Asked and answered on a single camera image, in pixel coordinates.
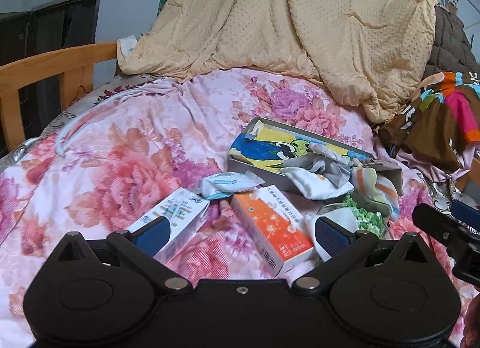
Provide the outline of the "person right hand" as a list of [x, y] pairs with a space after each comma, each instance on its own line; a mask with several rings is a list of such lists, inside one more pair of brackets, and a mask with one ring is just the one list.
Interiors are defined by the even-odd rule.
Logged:
[[479, 342], [480, 326], [480, 294], [478, 294], [469, 305], [465, 315], [465, 327], [460, 342], [461, 348], [472, 348]]

